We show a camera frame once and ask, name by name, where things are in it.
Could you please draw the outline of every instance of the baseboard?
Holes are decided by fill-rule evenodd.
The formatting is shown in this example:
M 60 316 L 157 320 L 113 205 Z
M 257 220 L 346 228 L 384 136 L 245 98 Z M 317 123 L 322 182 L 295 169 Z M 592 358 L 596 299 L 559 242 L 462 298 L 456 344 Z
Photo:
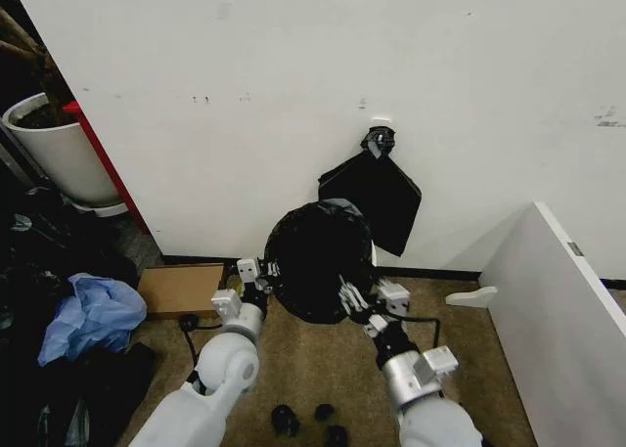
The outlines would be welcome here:
M 457 271 L 454 269 L 394 268 L 377 266 L 380 276 L 393 278 L 445 279 L 447 281 L 478 281 L 479 271 Z
M 626 279 L 601 279 L 604 286 L 612 291 L 626 291 Z
M 237 264 L 239 258 L 225 258 L 223 256 L 183 256 L 179 254 L 164 254 L 163 263 L 173 264 L 199 264 L 199 263 L 224 263 L 226 266 Z
M 198 263 L 224 263 L 228 266 L 237 263 L 239 258 L 225 258 L 219 256 L 182 256 L 177 254 L 165 254 L 165 264 L 198 264 Z M 454 269 L 425 269 L 425 268 L 395 268 L 378 266 L 379 276 L 392 278 L 423 278 L 442 279 L 447 281 L 478 281 L 480 271 L 457 271 Z M 624 279 L 601 279 L 604 286 L 616 291 L 626 291 Z

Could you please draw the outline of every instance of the wall mark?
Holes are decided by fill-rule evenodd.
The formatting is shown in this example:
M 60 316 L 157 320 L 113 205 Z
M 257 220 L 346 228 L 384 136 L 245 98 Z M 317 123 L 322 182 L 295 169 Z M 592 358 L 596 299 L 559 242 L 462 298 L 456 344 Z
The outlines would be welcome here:
M 601 110 L 605 110 L 603 114 L 596 114 L 594 120 L 599 127 L 626 127 L 626 120 L 615 119 L 617 115 L 617 107 L 611 106 L 601 107 Z

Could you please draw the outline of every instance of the white plant pot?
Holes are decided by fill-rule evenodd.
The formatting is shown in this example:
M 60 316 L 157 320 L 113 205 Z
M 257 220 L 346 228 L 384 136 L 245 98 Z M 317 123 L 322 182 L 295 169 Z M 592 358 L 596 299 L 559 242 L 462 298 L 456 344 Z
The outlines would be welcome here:
M 2 116 L 2 122 L 74 202 L 89 208 L 120 203 L 115 185 L 80 124 L 48 129 L 16 126 L 18 119 L 47 103 L 45 93 L 26 98 L 10 107 Z

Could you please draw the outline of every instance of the white plastic piece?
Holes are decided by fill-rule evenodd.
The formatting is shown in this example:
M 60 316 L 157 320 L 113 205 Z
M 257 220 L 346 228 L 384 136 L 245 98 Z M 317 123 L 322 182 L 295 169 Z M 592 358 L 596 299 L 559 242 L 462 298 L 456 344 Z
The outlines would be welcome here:
M 411 295 L 404 287 L 387 279 L 379 282 L 379 299 L 384 300 L 388 312 L 403 317 L 407 316 Z
M 364 330 L 371 338 L 378 336 L 387 326 L 387 321 L 381 315 L 372 315 L 369 322 Z
M 256 258 L 246 258 L 237 261 L 237 269 L 239 270 L 239 276 L 244 283 L 253 283 L 260 274 L 258 268 L 258 261 Z
M 386 126 L 393 129 L 393 120 L 387 116 L 373 116 L 372 117 L 372 127 L 376 126 Z
M 480 288 L 474 292 L 457 292 L 446 296 L 448 305 L 458 305 L 460 307 L 487 308 L 489 301 L 498 293 L 493 286 Z
M 237 291 L 233 289 L 216 291 L 211 298 L 211 303 L 224 323 L 237 318 L 242 308 L 242 301 L 237 295 Z
M 433 379 L 442 381 L 459 367 L 459 361 L 448 346 L 439 346 L 420 354 L 414 369 L 420 383 L 426 384 Z

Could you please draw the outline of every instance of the blue plastic bag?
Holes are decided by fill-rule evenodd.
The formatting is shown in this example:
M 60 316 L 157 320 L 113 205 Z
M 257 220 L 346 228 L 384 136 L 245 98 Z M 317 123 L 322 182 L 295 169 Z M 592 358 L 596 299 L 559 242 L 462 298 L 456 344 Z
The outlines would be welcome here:
M 146 318 L 146 302 L 121 281 L 74 274 L 68 280 L 74 297 L 64 299 L 46 329 L 37 362 L 45 366 L 59 357 L 73 361 L 98 344 L 112 352 L 128 345 L 130 331 Z

